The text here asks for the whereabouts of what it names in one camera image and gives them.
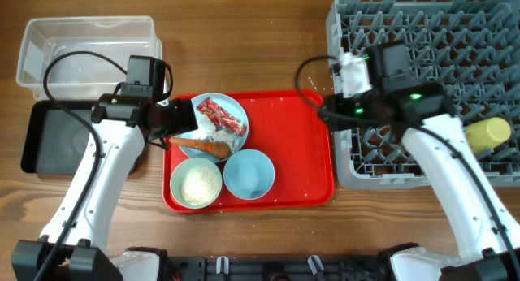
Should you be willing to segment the white napkin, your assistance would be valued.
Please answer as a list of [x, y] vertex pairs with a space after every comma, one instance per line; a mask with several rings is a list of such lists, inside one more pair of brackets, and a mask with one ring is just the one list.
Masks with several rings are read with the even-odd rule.
[[235, 137], [228, 130], [217, 127], [210, 121], [207, 115], [202, 115], [201, 118], [197, 120], [197, 123], [198, 129], [194, 135], [195, 139], [226, 143], [232, 153], [236, 152]]

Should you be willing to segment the orange carrot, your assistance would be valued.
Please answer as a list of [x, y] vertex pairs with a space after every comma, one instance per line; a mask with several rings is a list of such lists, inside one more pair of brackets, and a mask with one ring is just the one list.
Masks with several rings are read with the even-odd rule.
[[222, 142], [177, 137], [171, 137], [169, 141], [173, 145], [206, 152], [218, 159], [226, 159], [231, 155], [231, 150], [228, 144]]

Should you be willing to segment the red snack wrapper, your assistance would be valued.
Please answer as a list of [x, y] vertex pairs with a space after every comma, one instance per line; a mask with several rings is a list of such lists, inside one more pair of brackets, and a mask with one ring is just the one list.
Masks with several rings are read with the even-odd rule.
[[210, 97], [207, 97], [198, 104], [196, 109], [203, 115], [206, 115], [213, 124], [221, 128], [226, 128], [237, 136], [243, 136], [247, 131], [247, 127], [244, 123], [235, 116], [230, 115]]

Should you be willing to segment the green bowl of rice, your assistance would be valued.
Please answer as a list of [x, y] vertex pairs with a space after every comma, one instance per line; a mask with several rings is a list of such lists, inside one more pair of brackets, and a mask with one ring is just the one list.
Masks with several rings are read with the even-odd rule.
[[211, 205], [223, 188], [223, 179], [215, 163], [206, 158], [189, 158], [171, 173], [170, 194], [182, 207], [199, 210]]

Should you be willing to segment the yellow plastic cup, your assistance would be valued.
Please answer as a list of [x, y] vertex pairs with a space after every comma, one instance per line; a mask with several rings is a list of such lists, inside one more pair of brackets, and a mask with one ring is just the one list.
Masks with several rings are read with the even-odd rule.
[[479, 154], [495, 149], [506, 142], [512, 133], [510, 124], [500, 117], [485, 119], [472, 123], [466, 130], [466, 139], [473, 153]]

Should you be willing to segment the light blue bowl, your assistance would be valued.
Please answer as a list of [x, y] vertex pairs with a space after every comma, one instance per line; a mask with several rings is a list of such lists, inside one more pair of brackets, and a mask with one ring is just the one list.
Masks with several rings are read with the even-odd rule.
[[223, 180], [234, 197], [257, 200], [271, 190], [275, 182], [275, 167], [263, 152], [243, 149], [227, 160]]

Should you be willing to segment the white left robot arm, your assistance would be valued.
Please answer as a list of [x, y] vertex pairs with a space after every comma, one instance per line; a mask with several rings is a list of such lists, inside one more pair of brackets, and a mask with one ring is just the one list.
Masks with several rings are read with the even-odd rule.
[[41, 235], [55, 244], [73, 216], [63, 243], [89, 240], [105, 252], [119, 195], [148, 141], [193, 131], [197, 120], [189, 98], [176, 98], [163, 106], [149, 97], [113, 94], [100, 97], [91, 120], [95, 134], [89, 137], [67, 194]]

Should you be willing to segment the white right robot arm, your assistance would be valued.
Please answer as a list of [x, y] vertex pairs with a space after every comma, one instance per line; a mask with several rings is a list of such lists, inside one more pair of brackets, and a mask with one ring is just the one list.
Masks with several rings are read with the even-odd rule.
[[427, 177], [456, 237], [460, 258], [473, 262], [487, 251], [517, 261], [519, 225], [473, 155], [454, 105], [439, 84], [356, 97], [329, 95], [318, 107], [335, 131], [388, 125]]

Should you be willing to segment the grey dishwasher rack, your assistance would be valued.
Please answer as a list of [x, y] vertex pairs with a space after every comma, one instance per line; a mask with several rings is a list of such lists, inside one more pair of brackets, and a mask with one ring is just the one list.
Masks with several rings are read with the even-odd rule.
[[333, 0], [327, 52], [403, 41], [413, 73], [438, 82], [465, 125], [501, 117], [503, 144], [479, 154], [491, 184], [519, 184], [519, 0]]

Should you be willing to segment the black waste bin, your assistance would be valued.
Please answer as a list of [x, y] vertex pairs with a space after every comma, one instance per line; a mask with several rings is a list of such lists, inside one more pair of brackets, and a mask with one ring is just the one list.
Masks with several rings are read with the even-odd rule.
[[[115, 148], [116, 141], [128, 134], [136, 134], [136, 128], [125, 127], [125, 122], [103, 119], [100, 123], [90, 121], [97, 101], [60, 101], [65, 107], [92, 124], [101, 141], [102, 156]], [[85, 150], [89, 175], [95, 156], [96, 144], [88, 129], [50, 100], [41, 100], [33, 105], [24, 143], [20, 166], [26, 173], [39, 175], [74, 175]]]

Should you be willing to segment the light blue plate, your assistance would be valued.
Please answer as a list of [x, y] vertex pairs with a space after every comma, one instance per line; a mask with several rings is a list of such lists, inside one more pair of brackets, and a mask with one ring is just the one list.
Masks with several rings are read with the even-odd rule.
[[[229, 131], [234, 137], [236, 141], [236, 152], [239, 151], [245, 144], [248, 133], [249, 133], [249, 119], [248, 116], [242, 107], [242, 105], [236, 101], [234, 98], [229, 97], [228, 95], [221, 94], [221, 93], [205, 93], [200, 94], [191, 99], [193, 104], [193, 109], [196, 115], [197, 120], [201, 118], [202, 113], [199, 112], [196, 109], [196, 106], [200, 104], [204, 99], [207, 97], [210, 97], [214, 102], [219, 104], [222, 108], [224, 108], [230, 115], [235, 116], [238, 118], [242, 123], [244, 123], [247, 127], [247, 131], [243, 136], [237, 136], [235, 133]], [[194, 135], [196, 134], [195, 131], [187, 132], [181, 135], [178, 135], [179, 138], [186, 138], [186, 139], [195, 139]]]

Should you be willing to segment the clear plastic bin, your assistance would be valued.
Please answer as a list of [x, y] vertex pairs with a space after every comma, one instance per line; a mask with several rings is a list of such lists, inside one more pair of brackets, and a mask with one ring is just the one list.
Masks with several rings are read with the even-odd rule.
[[42, 81], [57, 57], [78, 52], [54, 65], [48, 77], [50, 93], [58, 100], [97, 100], [125, 80], [125, 74], [100, 54], [128, 68], [132, 55], [163, 58], [154, 21], [149, 16], [98, 16], [32, 19], [21, 43], [16, 81], [38, 101], [47, 98]]

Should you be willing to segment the red serving tray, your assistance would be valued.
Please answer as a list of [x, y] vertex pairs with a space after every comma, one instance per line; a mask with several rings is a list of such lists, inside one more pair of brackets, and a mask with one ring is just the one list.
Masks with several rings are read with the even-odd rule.
[[226, 93], [244, 108], [249, 133], [243, 146], [263, 152], [275, 182], [263, 197], [247, 201], [223, 189], [203, 212], [297, 208], [327, 203], [334, 191], [331, 143], [326, 125], [294, 90]]

